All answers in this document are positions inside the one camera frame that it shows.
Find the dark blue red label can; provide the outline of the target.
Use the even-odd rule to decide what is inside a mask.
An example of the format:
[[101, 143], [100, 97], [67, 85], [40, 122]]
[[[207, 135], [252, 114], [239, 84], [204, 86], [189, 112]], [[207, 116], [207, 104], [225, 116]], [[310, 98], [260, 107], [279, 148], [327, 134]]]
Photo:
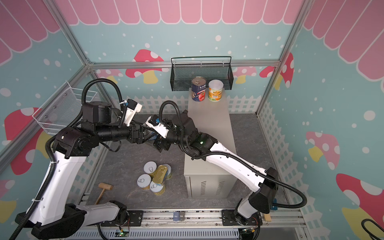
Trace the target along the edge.
[[207, 80], [203, 77], [195, 77], [192, 79], [192, 100], [202, 102], [206, 96]]

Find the orange green plastic-lid can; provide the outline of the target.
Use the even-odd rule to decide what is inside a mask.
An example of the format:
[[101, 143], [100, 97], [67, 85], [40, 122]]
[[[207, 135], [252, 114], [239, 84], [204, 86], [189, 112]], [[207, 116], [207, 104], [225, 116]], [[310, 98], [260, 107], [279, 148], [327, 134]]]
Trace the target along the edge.
[[209, 82], [209, 100], [218, 102], [222, 98], [224, 83], [220, 80], [211, 80]]

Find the blue label tin can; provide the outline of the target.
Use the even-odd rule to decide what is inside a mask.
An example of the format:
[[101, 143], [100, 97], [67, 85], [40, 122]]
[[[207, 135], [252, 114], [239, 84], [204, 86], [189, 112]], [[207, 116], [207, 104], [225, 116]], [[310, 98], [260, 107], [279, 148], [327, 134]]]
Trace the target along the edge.
[[152, 136], [151, 138], [149, 138], [148, 143], [153, 144], [157, 140], [158, 136], [159, 136], [159, 134], [156, 134], [156, 135]]

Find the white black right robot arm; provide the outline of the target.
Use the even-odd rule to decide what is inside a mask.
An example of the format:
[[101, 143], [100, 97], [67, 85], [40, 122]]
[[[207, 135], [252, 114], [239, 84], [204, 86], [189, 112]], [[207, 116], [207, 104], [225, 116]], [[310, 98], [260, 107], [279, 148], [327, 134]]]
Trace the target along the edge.
[[270, 213], [278, 191], [277, 170], [253, 165], [213, 136], [199, 132], [187, 111], [178, 113], [171, 121], [153, 115], [146, 124], [160, 135], [164, 143], [176, 144], [192, 159], [202, 159], [222, 168], [251, 190], [234, 211], [238, 222], [247, 221], [256, 213]]

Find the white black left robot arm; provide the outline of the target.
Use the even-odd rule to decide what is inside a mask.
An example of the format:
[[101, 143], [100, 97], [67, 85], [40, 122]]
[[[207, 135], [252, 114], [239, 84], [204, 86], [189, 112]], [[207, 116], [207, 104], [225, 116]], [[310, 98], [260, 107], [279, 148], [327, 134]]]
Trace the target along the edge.
[[92, 150], [106, 142], [127, 140], [141, 144], [147, 139], [147, 127], [133, 122], [142, 106], [134, 100], [120, 102], [119, 118], [112, 122], [109, 103], [83, 103], [74, 122], [46, 143], [50, 166], [30, 208], [16, 217], [16, 239], [23, 228], [32, 229], [39, 240], [67, 238], [80, 228], [107, 222], [117, 226], [129, 221], [127, 207], [117, 201], [101, 205], [79, 206], [67, 203], [78, 171]]

